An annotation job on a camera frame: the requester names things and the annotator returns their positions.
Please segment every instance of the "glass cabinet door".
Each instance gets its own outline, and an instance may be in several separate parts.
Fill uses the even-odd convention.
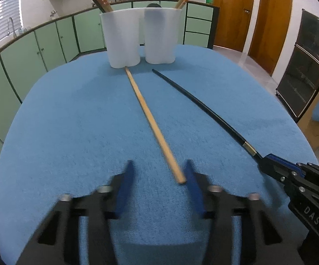
[[[297,45],[319,61],[319,18],[303,10]]]
[[[319,63],[296,46],[277,92],[299,117],[318,89]]]

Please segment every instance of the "white cup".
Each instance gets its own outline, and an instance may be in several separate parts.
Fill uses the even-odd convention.
[[[151,64],[173,63],[181,9],[145,8],[145,56]]]
[[[139,19],[141,8],[102,13],[101,21],[112,68],[132,67],[140,62]]]

